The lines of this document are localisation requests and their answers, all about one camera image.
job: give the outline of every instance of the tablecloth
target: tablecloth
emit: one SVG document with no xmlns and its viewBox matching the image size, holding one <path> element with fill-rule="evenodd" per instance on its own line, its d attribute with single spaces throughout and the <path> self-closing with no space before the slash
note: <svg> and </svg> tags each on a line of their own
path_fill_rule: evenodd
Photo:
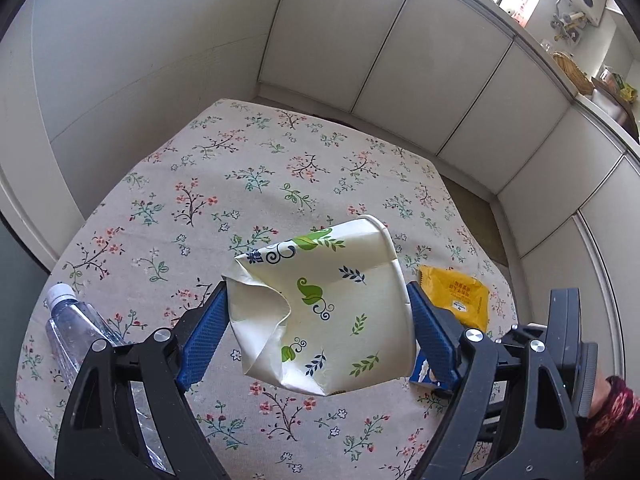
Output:
<svg viewBox="0 0 640 480">
<path fill-rule="evenodd" d="M 220 100 L 137 164 L 62 254 L 18 363 L 18 434 L 53 472 L 68 390 L 44 331 L 52 284 L 72 285 L 137 342 L 201 305 L 236 254 L 363 213 L 388 226 L 407 281 L 420 264 L 475 276 L 490 290 L 488 335 L 516 322 L 506 280 L 428 160 L 329 121 Z M 242 375 L 241 359 L 227 329 L 186 394 L 234 479 L 405 478 L 447 408 L 407 378 L 325 398 L 292 394 Z M 478 444 L 471 466 L 487 453 Z"/>
</svg>

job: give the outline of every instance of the blue textured pad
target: blue textured pad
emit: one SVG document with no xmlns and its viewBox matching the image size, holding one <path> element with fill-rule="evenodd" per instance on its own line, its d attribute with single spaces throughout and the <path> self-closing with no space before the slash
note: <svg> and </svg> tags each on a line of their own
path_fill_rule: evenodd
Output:
<svg viewBox="0 0 640 480">
<path fill-rule="evenodd" d="M 442 329 L 438 319 L 431 309 L 427 307 L 427 303 L 418 287 L 419 285 L 415 282 L 406 286 L 406 290 L 409 293 L 409 301 L 411 301 L 411 311 L 414 315 L 415 338 L 426 355 L 431 370 L 433 370 L 437 380 L 440 381 L 440 387 L 444 390 L 453 391 L 460 383 L 455 348 Z"/>
<path fill-rule="evenodd" d="M 184 391 L 204 377 L 213 352 L 216 351 L 228 324 L 226 287 L 223 287 L 211 302 L 182 350 L 182 365 L 175 381 Z"/>
</svg>

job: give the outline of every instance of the wicker basket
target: wicker basket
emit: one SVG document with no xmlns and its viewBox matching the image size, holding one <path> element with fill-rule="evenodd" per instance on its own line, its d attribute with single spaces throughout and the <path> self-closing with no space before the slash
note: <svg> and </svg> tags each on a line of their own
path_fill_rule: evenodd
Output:
<svg viewBox="0 0 640 480">
<path fill-rule="evenodd" d="M 593 83 L 587 79 L 587 76 L 582 73 L 582 70 L 573 59 L 562 52 L 554 52 L 553 57 L 558 66 L 578 89 L 578 92 L 582 95 L 593 94 Z"/>
</svg>

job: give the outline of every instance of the yellow wrapper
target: yellow wrapper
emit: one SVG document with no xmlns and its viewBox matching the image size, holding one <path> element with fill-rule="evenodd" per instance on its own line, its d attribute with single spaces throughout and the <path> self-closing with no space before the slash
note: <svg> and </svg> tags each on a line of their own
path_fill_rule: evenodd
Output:
<svg viewBox="0 0 640 480">
<path fill-rule="evenodd" d="M 488 288 L 456 270 L 420 266 L 420 275 L 420 286 L 431 303 L 452 311 L 460 323 L 486 332 Z"/>
</svg>

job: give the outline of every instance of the brown floor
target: brown floor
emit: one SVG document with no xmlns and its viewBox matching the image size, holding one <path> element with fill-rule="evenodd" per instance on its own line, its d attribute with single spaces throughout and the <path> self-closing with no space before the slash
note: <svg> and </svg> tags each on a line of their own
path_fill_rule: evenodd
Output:
<svg viewBox="0 0 640 480">
<path fill-rule="evenodd" d="M 466 227 L 471 231 L 471 234 L 484 249 L 487 256 L 494 262 L 508 266 L 507 255 L 504 252 L 502 239 L 489 203 L 447 177 L 442 175 L 440 177 L 445 186 L 447 186 L 447 190 L 458 211 L 460 211 L 460 216 L 462 216 Z"/>
</svg>

